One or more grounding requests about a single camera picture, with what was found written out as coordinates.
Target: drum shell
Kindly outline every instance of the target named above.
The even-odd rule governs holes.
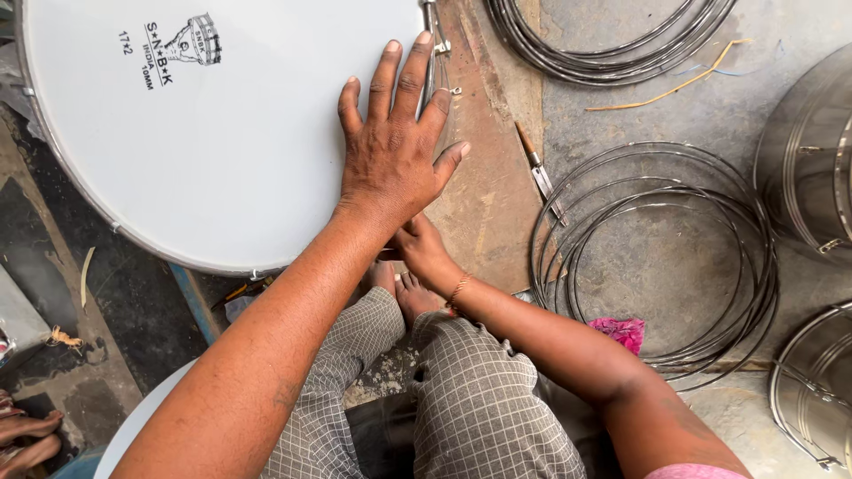
[[[832,456],[849,469],[852,445],[852,316],[829,315],[799,331],[772,374],[770,397],[776,420],[801,447]],[[813,391],[787,371],[804,377],[834,397]]]
[[[758,148],[755,186],[776,231],[812,249],[834,240],[842,240],[839,250],[852,245],[851,118],[852,44],[793,85]]]

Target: person's left hand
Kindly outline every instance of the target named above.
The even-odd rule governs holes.
[[[388,236],[440,195],[470,150],[469,143],[460,141],[432,163],[451,103],[450,92],[439,89],[417,120],[432,49],[432,35],[421,33],[402,67],[394,98],[402,45],[391,40],[370,83],[367,120],[358,112],[360,81],[355,77],[343,87],[337,106],[346,136],[346,164],[335,212],[372,220]]]

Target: pink cloth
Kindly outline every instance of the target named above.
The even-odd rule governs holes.
[[[673,464],[661,467],[645,479],[746,479],[727,469],[703,464]]]
[[[630,318],[627,321],[598,318],[589,323],[589,326],[615,339],[631,353],[639,356],[642,340],[645,339],[645,321],[636,318]]]

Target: white drum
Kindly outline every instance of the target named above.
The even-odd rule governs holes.
[[[368,85],[417,0],[18,0],[26,93],[57,159],[121,232],[214,274],[290,264],[340,194],[337,97]]]

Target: person's right hand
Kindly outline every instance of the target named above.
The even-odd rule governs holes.
[[[464,271],[444,248],[438,228],[422,212],[400,228],[388,242],[391,251],[380,259],[401,260],[427,288],[449,300]]]
[[[402,45],[396,40],[388,43],[370,83],[366,121],[358,112],[359,80],[351,77],[340,94],[337,110],[346,136],[346,164],[335,212],[373,221],[379,228],[377,234],[392,234],[437,198],[470,150],[469,143],[460,141],[432,163],[451,103],[450,92],[439,89],[417,120],[433,47],[429,32],[417,37],[402,67],[394,98]]]

